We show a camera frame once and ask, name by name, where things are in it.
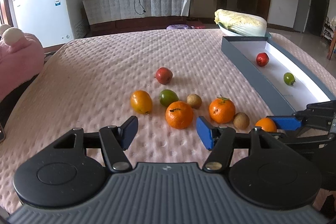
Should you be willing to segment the small orange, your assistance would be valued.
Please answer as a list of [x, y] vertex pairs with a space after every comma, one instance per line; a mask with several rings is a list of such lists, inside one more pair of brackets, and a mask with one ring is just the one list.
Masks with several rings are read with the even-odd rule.
[[260, 127], [265, 132], [277, 132], [277, 126], [275, 122], [270, 118], [262, 118], [255, 123], [255, 126]]

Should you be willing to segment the green tomato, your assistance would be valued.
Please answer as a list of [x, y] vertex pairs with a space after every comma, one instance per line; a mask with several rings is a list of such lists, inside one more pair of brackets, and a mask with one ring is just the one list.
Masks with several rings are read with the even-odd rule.
[[286, 85], [293, 86], [295, 83], [295, 76], [290, 72], [286, 72], [283, 75], [283, 80]]

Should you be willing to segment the red apple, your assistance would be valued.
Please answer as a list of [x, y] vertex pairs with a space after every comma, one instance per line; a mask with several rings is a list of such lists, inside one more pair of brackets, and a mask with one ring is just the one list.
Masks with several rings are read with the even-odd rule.
[[260, 67], [266, 66], [269, 63], [269, 56], [265, 52], [259, 53], [256, 56], [256, 63]]
[[155, 78], [160, 84], [167, 85], [173, 78], [173, 73], [170, 69], [161, 67], [155, 73]]

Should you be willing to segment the large orange mandarin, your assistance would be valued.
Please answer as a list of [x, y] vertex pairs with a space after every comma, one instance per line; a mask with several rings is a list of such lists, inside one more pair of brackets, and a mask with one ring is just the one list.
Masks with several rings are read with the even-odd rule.
[[165, 119], [172, 128], [179, 130], [188, 128], [192, 124], [193, 118], [193, 109], [186, 102], [173, 102], [166, 109]]

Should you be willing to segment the green lime fruit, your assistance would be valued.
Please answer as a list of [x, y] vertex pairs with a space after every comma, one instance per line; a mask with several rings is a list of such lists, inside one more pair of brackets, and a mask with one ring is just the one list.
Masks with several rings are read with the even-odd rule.
[[177, 101], [179, 101], [179, 98], [172, 90], [165, 89], [159, 94], [159, 102], [162, 106], [169, 107], [170, 104]]

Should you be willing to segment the brown kiwi right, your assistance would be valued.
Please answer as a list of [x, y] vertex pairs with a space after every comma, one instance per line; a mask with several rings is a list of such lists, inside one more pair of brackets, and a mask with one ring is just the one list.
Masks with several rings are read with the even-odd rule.
[[246, 113], [236, 113], [233, 119], [234, 126], [239, 130], [245, 130], [249, 126], [249, 116]]

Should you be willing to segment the brown kiwi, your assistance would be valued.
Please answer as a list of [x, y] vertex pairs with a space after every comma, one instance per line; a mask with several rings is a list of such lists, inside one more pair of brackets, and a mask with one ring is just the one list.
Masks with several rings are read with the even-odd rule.
[[186, 103], [193, 109], [199, 109], [202, 105], [202, 99], [197, 94], [189, 94], [186, 98]]
[[245, 130], [249, 126], [249, 116], [246, 113], [236, 113], [233, 119], [234, 126], [239, 130]]

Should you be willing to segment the brown kiwi middle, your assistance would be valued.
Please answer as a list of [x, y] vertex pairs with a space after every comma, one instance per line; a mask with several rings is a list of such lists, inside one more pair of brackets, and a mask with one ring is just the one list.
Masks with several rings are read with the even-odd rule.
[[202, 99], [197, 94], [189, 94], [186, 98], [186, 103], [193, 109], [199, 109], [202, 105]]

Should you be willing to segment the yellow orange oval fruit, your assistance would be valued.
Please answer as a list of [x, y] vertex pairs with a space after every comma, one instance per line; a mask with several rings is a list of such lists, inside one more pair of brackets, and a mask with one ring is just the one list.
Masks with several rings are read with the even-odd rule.
[[144, 90], [137, 90], [131, 94], [130, 104], [133, 110], [139, 114], [150, 114], [153, 110], [153, 102], [150, 95]]

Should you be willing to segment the pink quilted table cover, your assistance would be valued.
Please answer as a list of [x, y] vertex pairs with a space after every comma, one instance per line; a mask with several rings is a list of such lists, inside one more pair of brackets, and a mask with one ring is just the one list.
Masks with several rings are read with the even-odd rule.
[[168, 85], [180, 100], [189, 94], [202, 99], [195, 116], [208, 116], [209, 104], [229, 98], [250, 123], [272, 114], [237, 67], [222, 52], [221, 30], [156, 30], [74, 40], [46, 62], [25, 90], [6, 125], [1, 143], [1, 207], [12, 213], [21, 202], [13, 187], [16, 169], [27, 159], [75, 127], [96, 132], [121, 125], [134, 110], [130, 96], [144, 90], [153, 111], [139, 115], [139, 129], [126, 151], [138, 162], [197, 162], [209, 152], [194, 126], [170, 127], [158, 96], [164, 89], [155, 79], [158, 68], [173, 73]]

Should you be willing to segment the pink plush toy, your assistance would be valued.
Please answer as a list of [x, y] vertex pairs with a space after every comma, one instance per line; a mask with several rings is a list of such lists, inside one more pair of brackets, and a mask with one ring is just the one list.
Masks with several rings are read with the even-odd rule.
[[44, 49], [35, 35], [1, 25], [1, 99], [39, 74], [44, 58]]

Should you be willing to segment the purple plastic object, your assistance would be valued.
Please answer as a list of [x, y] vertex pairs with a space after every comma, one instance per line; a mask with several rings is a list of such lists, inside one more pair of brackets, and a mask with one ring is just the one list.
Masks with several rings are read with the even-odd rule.
[[195, 26], [189, 26], [187, 24], [171, 24], [167, 26], [167, 30], [193, 30], [196, 29]]

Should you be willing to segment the white chest freezer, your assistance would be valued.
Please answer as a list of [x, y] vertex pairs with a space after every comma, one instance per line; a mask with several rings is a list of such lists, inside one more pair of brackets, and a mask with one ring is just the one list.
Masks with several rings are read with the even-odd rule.
[[89, 32], [83, 0], [12, 0], [19, 29], [44, 48], [81, 39]]

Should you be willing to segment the dark wooden tv cabinet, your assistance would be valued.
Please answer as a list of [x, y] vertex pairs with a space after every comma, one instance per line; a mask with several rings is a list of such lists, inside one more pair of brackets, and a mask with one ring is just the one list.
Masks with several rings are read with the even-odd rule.
[[186, 24], [196, 28], [215, 25], [213, 18], [192, 18], [186, 16], [150, 16], [102, 22], [90, 25], [92, 36], [119, 34], [125, 32], [166, 29], [169, 25]]

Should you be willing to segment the white lace cabinet cloth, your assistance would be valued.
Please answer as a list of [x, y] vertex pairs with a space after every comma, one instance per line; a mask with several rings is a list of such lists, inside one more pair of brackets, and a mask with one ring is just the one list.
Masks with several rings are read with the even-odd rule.
[[84, 0], [90, 25], [150, 16], [189, 16], [191, 0]]

